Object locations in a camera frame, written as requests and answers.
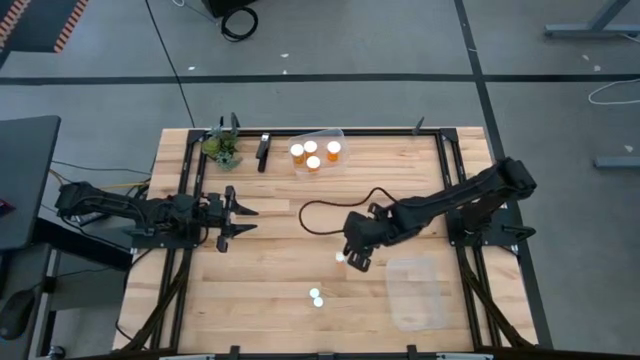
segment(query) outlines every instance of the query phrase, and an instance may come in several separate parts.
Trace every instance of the wooden table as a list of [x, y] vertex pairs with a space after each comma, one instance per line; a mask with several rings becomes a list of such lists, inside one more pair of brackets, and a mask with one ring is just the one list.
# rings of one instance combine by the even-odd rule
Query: wooden table
[[[149, 198], [176, 193], [187, 131], [163, 132]], [[470, 176], [491, 165], [482, 128], [458, 128], [458, 134]], [[412, 240], [376, 250], [367, 273], [336, 262], [336, 252], [345, 244], [341, 234], [314, 236], [298, 224], [298, 209], [309, 200], [356, 202], [375, 186], [396, 198], [444, 188], [434, 137], [365, 136], [348, 137], [347, 142], [349, 166], [344, 174], [333, 177], [298, 180], [286, 138], [273, 139], [263, 174], [256, 171], [258, 138], [240, 140], [238, 149], [244, 161], [232, 172], [207, 165], [204, 192], [223, 192], [226, 185], [233, 185], [239, 202], [259, 211], [260, 216], [235, 219], [258, 228], [232, 240], [228, 253], [215, 250], [214, 231], [211, 240], [194, 252], [180, 353], [228, 353], [231, 345], [240, 345], [242, 353], [404, 352], [408, 344], [416, 344], [421, 352], [472, 350], [460, 273], [444, 217], [436, 218]], [[447, 151], [452, 168], [453, 158], [449, 148]], [[188, 194], [193, 191], [198, 156], [193, 157]], [[371, 201], [388, 204], [381, 195]], [[351, 210], [366, 213], [366, 205], [355, 209], [311, 206], [304, 219], [315, 230], [340, 229]], [[401, 332], [391, 317], [385, 266], [390, 259], [422, 256], [434, 261], [446, 325]], [[525, 338], [535, 342], [516, 258], [496, 247], [485, 248], [484, 256], [496, 304]], [[125, 332], [134, 334], [155, 306], [164, 259], [165, 250], [156, 249], [131, 271], [120, 315]], [[314, 307], [309, 297], [314, 287], [324, 298], [321, 308]], [[488, 344], [486, 318], [479, 301], [476, 303]], [[167, 314], [165, 346], [172, 309]], [[114, 347], [125, 343], [117, 335]]]

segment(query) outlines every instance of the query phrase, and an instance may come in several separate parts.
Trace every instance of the gray floor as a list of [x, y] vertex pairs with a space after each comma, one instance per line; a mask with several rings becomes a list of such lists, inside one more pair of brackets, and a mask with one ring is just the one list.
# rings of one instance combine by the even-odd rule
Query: gray floor
[[[170, 0], [150, 2], [183, 76], [471, 72], [448, 0], [258, 1], [253, 7], [260, 28], [238, 44], [225, 42], [215, 23], [189, 9]], [[187, 2], [202, 9], [199, 1]], [[604, 2], [466, 0], [465, 5], [485, 73], [640, 73], [640, 44], [542, 36], [545, 23], [585, 21]], [[618, 20], [640, 23], [640, 1]], [[233, 24], [243, 25], [242, 19]], [[142, 0], [92, 0], [62, 54], [12, 53], [0, 70], [0, 77], [170, 75]], [[635, 336], [640, 285], [634, 281], [640, 270], [635, 261], [640, 173], [591, 166], [596, 155], [640, 151], [640, 105], [590, 105], [587, 95], [602, 85], [488, 87], [507, 154], [524, 160], [539, 183], [521, 207], [525, 222], [538, 229], [530, 247], [554, 345], [640, 354]], [[473, 83], [188, 84], [184, 90], [199, 126], [231, 111], [243, 126], [413, 125], [421, 116], [425, 125], [484, 125]], [[640, 84], [602, 95], [637, 98]], [[44, 114], [63, 119], [56, 159], [143, 171], [151, 166], [161, 129], [190, 124], [176, 85], [0, 87], [1, 118]], [[144, 178], [55, 169], [96, 185]], [[52, 206], [55, 188], [51, 182], [44, 204]], [[41, 215], [53, 219], [46, 210]], [[66, 257], [61, 272], [87, 266]], [[91, 296], [60, 300], [94, 304], [60, 314], [54, 340], [72, 356], [110, 348], [120, 307], [121, 274], [87, 276], [67, 282], [63, 296], [76, 294], [77, 287]]]

